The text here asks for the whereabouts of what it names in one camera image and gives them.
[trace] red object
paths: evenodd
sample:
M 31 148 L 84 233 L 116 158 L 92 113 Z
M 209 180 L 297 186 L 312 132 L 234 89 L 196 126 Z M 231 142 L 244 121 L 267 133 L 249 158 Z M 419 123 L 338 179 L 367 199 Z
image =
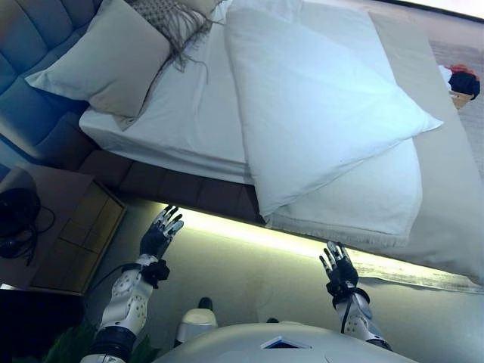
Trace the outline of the red object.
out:
M 466 72 L 466 73 L 472 74 L 473 76 L 476 77 L 476 81 L 479 81 L 479 77 L 474 73 L 473 70 L 471 70 L 465 64 L 452 64 L 451 66 L 448 66 L 448 67 L 445 67 L 445 68 L 447 68 L 448 70 L 451 70 L 452 73 Z

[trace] pillowcase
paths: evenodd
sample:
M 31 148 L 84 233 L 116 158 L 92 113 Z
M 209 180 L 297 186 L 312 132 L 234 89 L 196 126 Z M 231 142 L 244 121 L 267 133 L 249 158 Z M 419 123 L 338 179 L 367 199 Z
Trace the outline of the pillowcase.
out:
M 230 5 L 231 11 L 242 8 L 270 13 L 292 23 L 299 18 L 303 0 L 234 0 Z
M 213 9 L 223 0 L 177 0 L 180 4 L 187 5 L 201 13 L 204 17 L 210 18 Z
M 265 218 L 442 125 L 355 52 L 298 23 L 248 8 L 229 10 L 225 41 Z
M 169 40 L 177 55 L 206 23 L 203 15 L 176 0 L 137 0 L 132 7 Z
M 25 80 L 132 118 L 169 52 L 168 40 L 123 0 L 104 0 L 86 34 L 49 68 Z

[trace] plant leaf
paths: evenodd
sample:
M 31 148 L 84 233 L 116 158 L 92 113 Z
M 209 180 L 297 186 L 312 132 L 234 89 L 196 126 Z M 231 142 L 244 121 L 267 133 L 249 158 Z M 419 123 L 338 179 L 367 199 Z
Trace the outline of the plant leaf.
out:
M 129 363 L 151 363 L 158 355 L 161 349 L 155 349 L 150 344 L 148 335 L 144 337 L 141 343 L 136 346 L 131 354 Z
M 87 322 L 70 327 L 55 340 L 42 363 L 79 363 L 94 340 L 95 328 Z

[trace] gray headboard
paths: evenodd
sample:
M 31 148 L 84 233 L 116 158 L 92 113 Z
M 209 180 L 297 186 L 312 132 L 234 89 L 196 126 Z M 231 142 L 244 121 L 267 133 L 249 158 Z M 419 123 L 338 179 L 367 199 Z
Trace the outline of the gray headboard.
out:
M 0 0 L 0 138 L 41 163 L 75 169 L 96 148 L 78 126 L 85 102 L 31 88 L 24 77 L 65 54 L 100 3 Z

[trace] headphones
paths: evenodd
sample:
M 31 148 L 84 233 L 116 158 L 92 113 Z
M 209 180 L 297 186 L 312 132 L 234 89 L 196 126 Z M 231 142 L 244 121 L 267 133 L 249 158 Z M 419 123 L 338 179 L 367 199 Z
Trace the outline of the headphones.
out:
M 1 257 L 25 256 L 27 265 L 32 262 L 39 234 L 35 220 L 41 208 L 39 197 L 29 189 L 14 188 L 0 194 Z

